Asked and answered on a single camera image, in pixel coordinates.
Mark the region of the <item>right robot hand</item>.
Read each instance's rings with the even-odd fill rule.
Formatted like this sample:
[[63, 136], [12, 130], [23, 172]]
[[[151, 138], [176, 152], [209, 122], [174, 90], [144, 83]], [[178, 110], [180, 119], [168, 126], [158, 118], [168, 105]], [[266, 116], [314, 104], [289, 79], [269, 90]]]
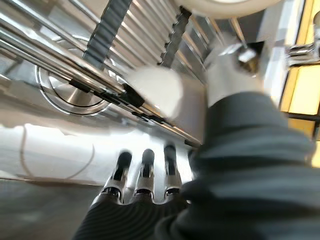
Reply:
[[319, 239], [320, 171], [307, 163], [315, 143], [289, 127], [231, 49], [215, 47], [205, 66], [204, 142], [190, 160], [195, 178], [181, 189], [189, 207], [160, 217], [97, 203], [76, 240]]

